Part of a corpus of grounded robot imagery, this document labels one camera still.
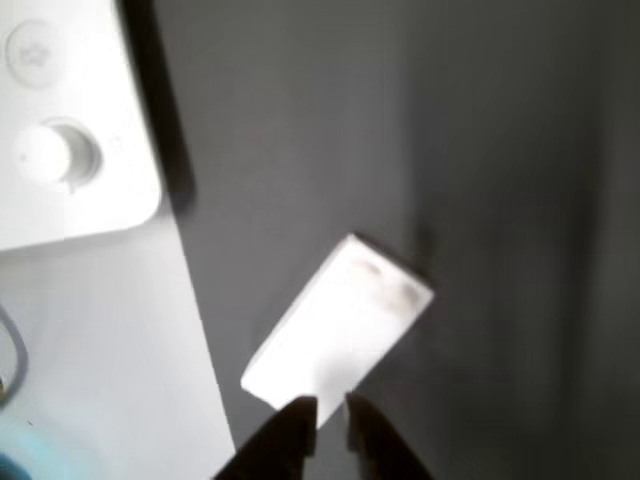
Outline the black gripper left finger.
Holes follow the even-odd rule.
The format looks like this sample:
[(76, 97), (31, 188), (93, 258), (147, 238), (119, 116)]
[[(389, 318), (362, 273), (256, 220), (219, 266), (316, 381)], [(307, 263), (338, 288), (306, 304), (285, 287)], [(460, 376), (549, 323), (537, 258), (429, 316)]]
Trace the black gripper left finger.
[(302, 396), (274, 414), (214, 476), (224, 480), (302, 479), (316, 448), (318, 400)]

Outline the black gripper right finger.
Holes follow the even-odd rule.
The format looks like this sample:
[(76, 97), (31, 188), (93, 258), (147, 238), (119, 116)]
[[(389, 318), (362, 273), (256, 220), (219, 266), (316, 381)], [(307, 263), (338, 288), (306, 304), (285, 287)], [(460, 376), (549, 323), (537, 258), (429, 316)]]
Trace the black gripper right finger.
[(350, 393), (348, 449), (357, 457), (362, 479), (428, 480), (433, 476), (395, 427), (372, 402)]

